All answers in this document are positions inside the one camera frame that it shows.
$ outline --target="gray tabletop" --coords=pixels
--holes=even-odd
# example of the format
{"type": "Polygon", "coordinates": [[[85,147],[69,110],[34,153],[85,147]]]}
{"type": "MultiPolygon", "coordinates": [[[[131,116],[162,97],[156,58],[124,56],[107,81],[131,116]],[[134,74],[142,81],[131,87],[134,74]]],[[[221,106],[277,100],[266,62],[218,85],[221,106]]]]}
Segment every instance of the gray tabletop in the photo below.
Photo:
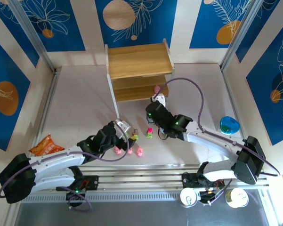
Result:
{"type": "Polygon", "coordinates": [[[257,190],[247,190],[249,204],[229,207],[224,196],[212,206],[183,208],[177,201],[94,202],[88,213],[69,210],[65,203],[22,204],[16,226],[267,226],[257,190]]]}

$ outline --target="orange circle pattern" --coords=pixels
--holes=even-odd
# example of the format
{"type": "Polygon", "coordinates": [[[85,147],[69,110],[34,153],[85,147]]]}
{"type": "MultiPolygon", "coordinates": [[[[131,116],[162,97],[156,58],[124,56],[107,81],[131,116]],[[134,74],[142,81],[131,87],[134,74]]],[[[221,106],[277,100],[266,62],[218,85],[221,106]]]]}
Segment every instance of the orange circle pattern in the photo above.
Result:
{"type": "Polygon", "coordinates": [[[4,115],[11,116],[13,115],[19,104],[19,95],[16,87],[13,83],[9,81],[0,82],[0,90],[9,93],[12,91],[11,97],[12,99],[6,98],[4,96],[0,96],[0,112],[4,115]]]}
{"type": "Polygon", "coordinates": [[[49,29],[44,29],[42,34],[48,39],[51,39],[54,36],[54,33],[49,29]]]}
{"type": "Polygon", "coordinates": [[[273,90],[271,92],[270,98],[273,103],[278,103],[278,101],[280,101],[281,99],[281,92],[277,89],[273,90]]]}
{"type": "Polygon", "coordinates": [[[226,24],[218,31],[217,42],[219,44],[229,44],[232,41],[233,36],[231,30],[235,33],[240,26],[241,21],[235,20],[230,24],[226,24]]]}

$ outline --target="metal bracket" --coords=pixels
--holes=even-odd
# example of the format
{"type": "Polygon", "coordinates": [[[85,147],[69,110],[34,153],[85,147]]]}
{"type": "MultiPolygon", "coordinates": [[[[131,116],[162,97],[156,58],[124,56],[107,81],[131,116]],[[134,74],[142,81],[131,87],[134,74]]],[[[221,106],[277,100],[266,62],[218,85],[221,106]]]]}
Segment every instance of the metal bracket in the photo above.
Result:
{"type": "Polygon", "coordinates": [[[183,173],[181,175],[182,177],[182,185],[183,188],[189,187],[189,188],[203,188],[203,187],[224,187],[224,181],[223,180],[218,180],[211,182],[209,180],[205,180],[205,184],[203,184],[203,178],[199,178],[197,173],[183,173]]]}
{"type": "Polygon", "coordinates": [[[85,191],[96,191],[98,187],[98,179],[99,176],[84,176],[84,180],[79,189],[85,189],[85,191]]]}

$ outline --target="floral wall pattern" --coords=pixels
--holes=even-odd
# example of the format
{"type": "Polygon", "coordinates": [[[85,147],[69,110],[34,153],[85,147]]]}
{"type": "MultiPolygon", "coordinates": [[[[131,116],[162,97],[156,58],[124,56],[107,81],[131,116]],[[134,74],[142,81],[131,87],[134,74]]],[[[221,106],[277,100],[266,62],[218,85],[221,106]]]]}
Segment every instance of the floral wall pattern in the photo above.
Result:
{"type": "Polygon", "coordinates": [[[153,44],[174,25],[177,0],[95,0],[99,24],[109,48],[153,44]]]}
{"type": "MultiPolygon", "coordinates": [[[[48,52],[85,50],[69,0],[21,0],[20,3],[48,52]]],[[[0,0],[0,18],[25,51],[29,41],[5,0],[0,0]]]]}
{"type": "Polygon", "coordinates": [[[260,31],[264,27],[265,23],[273,13],[273,10],[277,6],[280,0],[264,0],[256,17],[253,19],[248,31],[246,32],[240,46],[236,51],[236,56],[241,62],[251,45],[255,41],[256,37],[259,35],[260,31]]]}
{"type": "Polygon", "coordinates": [[[283,140],[283,28],[247,76],[272,145],[283,140]]]}
{"type": "Polygon", "coordinates": [[[227,48],[252,0],[202,0],[190,48],[227,48]]]}
{"type": "Polygon", "coordinates": [[[30,81],[0,45],[0,149],[7,150],[30,81]]]}

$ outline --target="white floor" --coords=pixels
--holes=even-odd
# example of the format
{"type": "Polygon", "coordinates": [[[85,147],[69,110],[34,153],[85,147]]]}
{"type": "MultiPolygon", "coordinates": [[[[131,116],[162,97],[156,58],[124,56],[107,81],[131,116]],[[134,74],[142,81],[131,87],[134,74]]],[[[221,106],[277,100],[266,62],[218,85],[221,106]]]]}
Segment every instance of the white floor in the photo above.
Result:
{"type": "MultiPolygon", "coordinates": [[[[223,116],[234,117],[218,64],[182,64],[175,65],[175,68],[175,78],[190,78],[198,83],[204,92],[202,125],[210,129],[218,129],[223,116]]],[[[196,120],[201,96],[193,84],[186,81],[172,82],[167,101],[173,115],[183,114],[196,120]]],[[[149,103],[147,100],[118,103],[121,119],[127,121],[132,129],[138,129],[137,145],[143,148],[144,153],[142,157],[137,157],[133,153],[113,163],[114,165],[199,164],[207,160],[224,159],[214,150],[202,145],[171,138],[162,141],[158,138],[155,126],[152,126],[153,139],[146,138],[148,124],[145,108],[149,103]]],[[[50,133],[56,144],[68,148],[90,135],[95,135],[99,129],[115,119],[105,66],[63,66],[43,136],[50,133]]],[[[119,157],[111,150],[104,158],[119,157]]],[[[107,163],[93,161],[88,164],[106,165],[107,163]]]]}

